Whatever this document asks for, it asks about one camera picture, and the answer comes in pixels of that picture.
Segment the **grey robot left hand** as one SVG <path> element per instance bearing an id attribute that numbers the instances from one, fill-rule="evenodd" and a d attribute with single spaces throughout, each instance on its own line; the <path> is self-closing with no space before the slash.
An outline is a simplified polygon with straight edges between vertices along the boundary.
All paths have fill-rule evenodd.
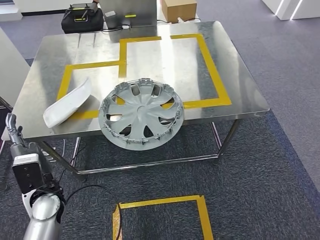
<path id="1" fill-rule="evenodd" d="M 5 118 L 5 125 L 8 134 L 12 145 L 10 147 L 13 159 L 17 156 L 38 154 L 40 161 L 46 161 L 46 157 L 42 153 L 42 149 L 35 142 L 27 143 L 23 137 L 22 126 L 17 127 L 17 116 L 13 113 L 8 113 Z"/>

